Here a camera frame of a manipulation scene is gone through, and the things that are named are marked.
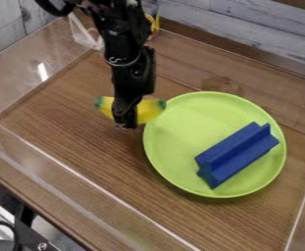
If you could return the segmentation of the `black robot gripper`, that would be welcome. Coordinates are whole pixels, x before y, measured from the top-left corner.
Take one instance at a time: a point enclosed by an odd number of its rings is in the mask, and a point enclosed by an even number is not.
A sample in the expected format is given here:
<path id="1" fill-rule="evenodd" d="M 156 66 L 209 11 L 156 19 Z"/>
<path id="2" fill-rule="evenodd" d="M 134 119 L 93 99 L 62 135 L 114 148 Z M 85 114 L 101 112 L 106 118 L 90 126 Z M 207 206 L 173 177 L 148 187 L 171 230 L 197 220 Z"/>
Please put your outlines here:
<path id="1" fill-rule="evenodd" d="M 112 69 L 114 102 L 112 113 L 118 127 L 138 127 L 138 103 L 153 94 L 156 85 L 156 54 L 150 46 L 108 48 L 105 61 Z"/>

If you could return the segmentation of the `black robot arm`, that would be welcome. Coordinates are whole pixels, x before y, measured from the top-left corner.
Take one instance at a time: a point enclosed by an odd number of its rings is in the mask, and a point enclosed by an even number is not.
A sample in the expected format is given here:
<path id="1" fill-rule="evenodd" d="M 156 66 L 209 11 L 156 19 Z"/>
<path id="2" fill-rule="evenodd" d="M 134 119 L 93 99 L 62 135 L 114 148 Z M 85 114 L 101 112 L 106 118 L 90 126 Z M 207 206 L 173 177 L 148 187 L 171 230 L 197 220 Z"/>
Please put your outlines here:
<path id="1" fill-rule="evenodd" d="M 92 18 L 104 39 L 104 59 L 112 69 L 114 101 L 110 115 L 125 128 L 140 124 L 138 106 L 153 94 L 156 84 L 156 54 L 146 45 L 152 22 L 142 0 L 59 0 L 58 9 L 51 0 L 34 0 L 57 17 L 67 17 L 80 8 Z"/>

